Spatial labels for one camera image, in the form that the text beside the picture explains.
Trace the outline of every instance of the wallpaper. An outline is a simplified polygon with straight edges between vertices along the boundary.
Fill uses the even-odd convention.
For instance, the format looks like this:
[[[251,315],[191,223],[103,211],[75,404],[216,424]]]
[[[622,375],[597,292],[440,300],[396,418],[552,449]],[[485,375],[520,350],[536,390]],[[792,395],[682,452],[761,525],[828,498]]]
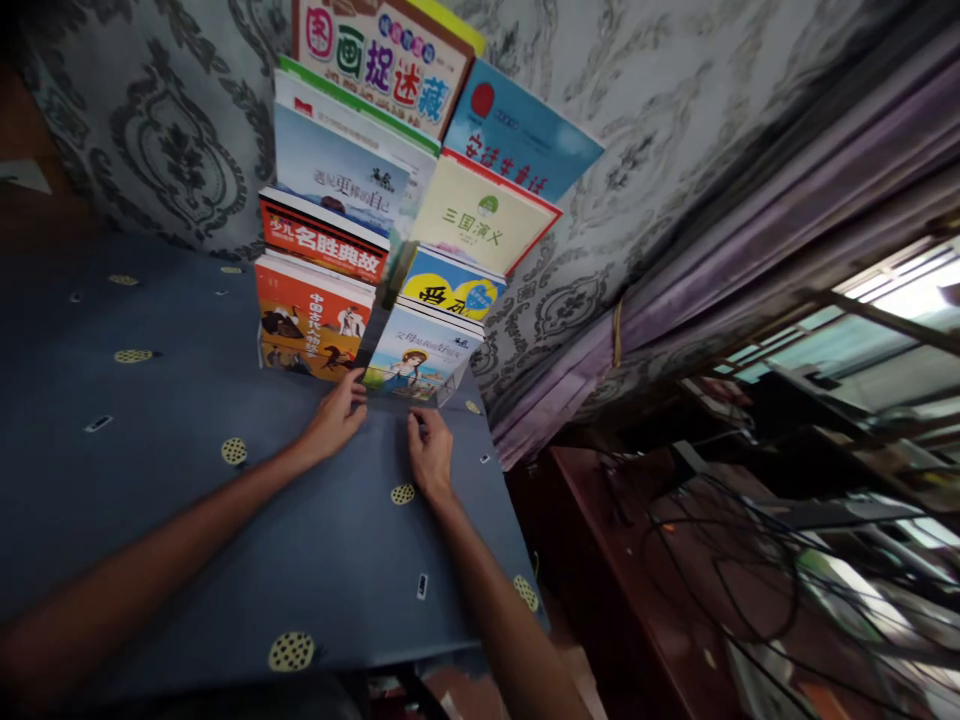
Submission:
[[[711,183],[902,3],[464,0],[488,59],[606,146],[517,269],[474,370],[488,399],[614,303]],[[71,180],[117,228],[223,259],[262,249],[271,68],[289,0],[58,0],[17,62]],[[614,400],[599,388],[591,407]]]

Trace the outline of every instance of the human hand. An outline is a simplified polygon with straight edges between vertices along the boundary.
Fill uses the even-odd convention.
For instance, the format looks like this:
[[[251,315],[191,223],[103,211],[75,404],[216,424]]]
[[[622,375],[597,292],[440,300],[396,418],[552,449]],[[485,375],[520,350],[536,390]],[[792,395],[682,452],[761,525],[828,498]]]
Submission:
[[[420,423],[426,432],[421,435]],[[430,502],[453,497],[450,485],[450,456],[453,434],[438,410],[413,407],[407,416],[410,436],[410,464],[420,491]]]
[[[289,451],[305,467],[335,455],[367,419],[367,389],[356,382],[363,371],[355,368],[344,375],[333,392],[320,401],[313,421],[290,446]],[[351,403],[358,405],[353,412]]]

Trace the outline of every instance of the children's book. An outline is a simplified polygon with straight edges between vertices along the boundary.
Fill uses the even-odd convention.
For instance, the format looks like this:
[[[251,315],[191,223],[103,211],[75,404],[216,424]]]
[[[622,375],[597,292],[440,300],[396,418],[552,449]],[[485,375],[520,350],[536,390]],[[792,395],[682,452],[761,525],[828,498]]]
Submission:
[[[380,283],[390,251],[382,235],[271,187],[260,191],[260,215],[268,250],[373,287]]]
[[[509,275],[560,215],[543,198],[445,148],[411,237]]]
[[[482,342],[481,326],[399,298],[363,384],[411,400],[429,400]]]
[[[410,239],[423,195],[437,166],[440,144],[290,58],[281,56],[280,67],[282,70],[274,73],[277,102],[409,172],[390,231],[391,257],[388,262],[392,265],[403,243]]]
[[[298,62],[442,139],[471,44],[405,0],[294,0]]]
[[[502,275],[423,245],[413,249],[405,275],[401,296],[478,322],[507,288]]]
[[[286,370],[299,375],[312,375],[320,380],[339,382],[353,366],[352,353],[343,352],[334,357],[330,353],[314,353],[287,347],[276,342],[264,341],[260,345],[263,365],[275,370]]]
[[[457,37],[470,43],[470,47],[473,48],[477,57],[483,56],[483,51],[487,49],[486,38],[454,15],[452,10],[448,10],[437,0],[408,0],[408,2],[425,12]]]
[[[443,144],[551,203],[603,154],[600,143],[480,59]]]
[[[274,106],[277,187],[389,237],[407,169],[303,113]]]
[[[353,368],[374,292],[263,255],[256,264],[262,342],[321,358],[326,380]]]

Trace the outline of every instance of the desk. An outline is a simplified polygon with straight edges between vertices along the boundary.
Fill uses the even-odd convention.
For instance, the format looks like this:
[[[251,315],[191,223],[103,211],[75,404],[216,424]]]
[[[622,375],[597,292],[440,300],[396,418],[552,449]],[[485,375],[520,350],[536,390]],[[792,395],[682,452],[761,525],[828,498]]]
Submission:
[[[245,441],[250,463],[280,450],[332,387],[258,369],[254,275],[221,272],[227,265],[113,236],[78,267],[0,267],[3,292],[18,297],[2,321],[0,618],[233,478],[220,455],[228,438]],[[140,285],[107,280],[118,273]],[[163,355],[122,365],[113,355],[124,349]],[[496,457],[486,418],[467,400],[482,407],[469,372],[442,411],[454,485],[507,577],[532,585],[503,475],[496,460],[480,463]],[[103,415],[114,419],[84,432]],[[95,678],[90,699],[269,680],[268,651],[294,630],[323,647],[310,671],[476,646],[429,508],[390,499],[413,482],[406,437],[406,405],[372,399],[349,445],[256,517]]]

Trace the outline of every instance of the book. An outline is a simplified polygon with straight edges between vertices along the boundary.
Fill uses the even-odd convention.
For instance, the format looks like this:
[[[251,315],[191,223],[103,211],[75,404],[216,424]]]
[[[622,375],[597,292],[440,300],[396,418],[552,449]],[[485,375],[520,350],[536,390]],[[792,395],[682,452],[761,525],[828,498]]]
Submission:
[[[477,59],[444,137],[448,147],[551,203],[603,146],[489,63]]]
[[[274,103],[277,188],[384,237],[410,173],[291,108]]]
[[[483,51],[487,49],[486,38],[454,15],[452,10],[448,10],[437,0],[407,0],[407,2],[422,10],[457,37],[468,42],[477,57],[483,57]]]
[[[370,321],[373,289],[262,255],[254,264],[262,342],[326,358],[318,377],[339,380],[353,368]]]
[[[405,0],[294,0],[294,58],[442,139],[474,50]]]
[[[275,370],[286,370],[299,375],[312,375],[319,380],[339,382],[353,367],[355,358],[345,352],[335,355],[327,352],[306,352],[287,347],[276,342],[264,341],[260,345],[260,357],[263,365]]]
[[[399,298],[363,384],[411,400],[429,400],[483,339],[479,325]]]
[[[478,322],[507,288],[503,276],[422,245],[404,269],[401,296]]]
[[[280,67],[282,70],[274,74],[277,102],[409,172],[389,234],[392,246],[389,274],[389,267],[399,256],[400,248],[410,239],[410,231],[437,166],[440,144],[289,58],[281,56]]]
[[[376,287],[383,277],[389,241],[348,218],[292,193],[260,191],[263,239],[268,251],[306,261]]]
[[[510,275],[560,215],[543,198],[445,148],[411,237]]]

